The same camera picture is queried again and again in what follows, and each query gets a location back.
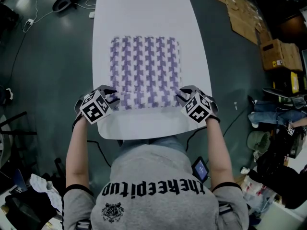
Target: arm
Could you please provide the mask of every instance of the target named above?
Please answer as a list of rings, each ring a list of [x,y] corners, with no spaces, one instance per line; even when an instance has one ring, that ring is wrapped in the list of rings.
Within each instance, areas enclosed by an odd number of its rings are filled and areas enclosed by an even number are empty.
[[[223,182],[234,182],[230,156],[218,121],[208,118],[208,153],[211,171],[211,185],[214,189]]]
[[[218,229],[247,230],[248,207],[234,183],[230,156],[218,121],[208,118],[209,161],[213,194],[219,202]]]
[[[307,117],[304,117],[294,123],[290,123],[293,128],[306,126],[307,125]]]
[[[75,125],[66,157],[66,187],[80,184],[89,188],[87,121],[82,117]]]

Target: cardboard sheet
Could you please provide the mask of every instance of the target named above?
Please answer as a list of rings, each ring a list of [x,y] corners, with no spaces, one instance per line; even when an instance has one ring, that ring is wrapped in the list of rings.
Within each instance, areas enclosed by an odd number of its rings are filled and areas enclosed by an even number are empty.
[[[227,5],[232,29],[239,35],[258,45],[256,30],[260,34],[260,42],[270,41],[271,34],[254,4],[247,0],[218,0]]]

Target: floor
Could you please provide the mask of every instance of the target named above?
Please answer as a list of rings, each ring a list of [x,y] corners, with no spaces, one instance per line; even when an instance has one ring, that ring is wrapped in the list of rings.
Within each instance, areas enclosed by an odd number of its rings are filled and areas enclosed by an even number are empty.
[[[51,11],[55,0],[38,0],[38,18]],[[268,86],[262,70],[257,45],[231,30],[227,9],[216,0],[191,0],[203,39],[212,92],[219,105],[221,128],[224,132],[238,114],[247,107],[247,95],[260,98],[261,89]],[[35,0],[7,0],[7,6],[27,18],[35,14]],[[3,112],[11,117],[27,111],[27,118],[14,123],[13,128],[37,130],[37,137],[24,137],[28,151],[27,163],[37,162],[34,171],[42,175],[56,171],[54,159],[65,163],[71,137],[71,125],[76,100],[91,90],[92,38],[94,21],[89,10],[70,8],[62,14],[52,13],[29,30],[24,38],[10,78],[12,64],[23,39],[20,25],[3,35],[0,45],[0,83],[14,92],[14,101]],[[235,176],[242,166],[252,162],[252,151],[246,146],[251,125],[248,110],[231,126],[225,140],[231,155]],[[178,135],[184,144],[192,134]],[[116,141],[99,136],[96,125],[89,128],[89,139],[100,143],[106,157],[113,161],[119,153]],[[207,159],[207,132],[199,132],[190,141],[188,156],[194,162],[198,156]],[[89,144],[91,188],[99,193],[108,181],[110,168],[95,144]]]

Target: houndstooth fabric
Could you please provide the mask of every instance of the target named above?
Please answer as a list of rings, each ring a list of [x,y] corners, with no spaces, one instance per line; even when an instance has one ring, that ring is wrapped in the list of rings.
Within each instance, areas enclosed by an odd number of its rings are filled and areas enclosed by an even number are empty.
[[[118,110],[179,106],[179,42],[173,37],[114,37],[110,48],[110,86],[118,91]]]

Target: desk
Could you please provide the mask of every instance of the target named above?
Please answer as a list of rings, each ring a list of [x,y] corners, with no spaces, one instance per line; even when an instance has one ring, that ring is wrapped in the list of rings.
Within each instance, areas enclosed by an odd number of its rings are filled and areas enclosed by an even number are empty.
[[[172,36],[181,47],[181,86],[211,95],[201,34],[189,0],[97,0],[93,35],[93,85],[110,85],[110,42],[114,36]],[[147,139],[199,128],[180,107],[116,111],[99,121],[106,139]]]

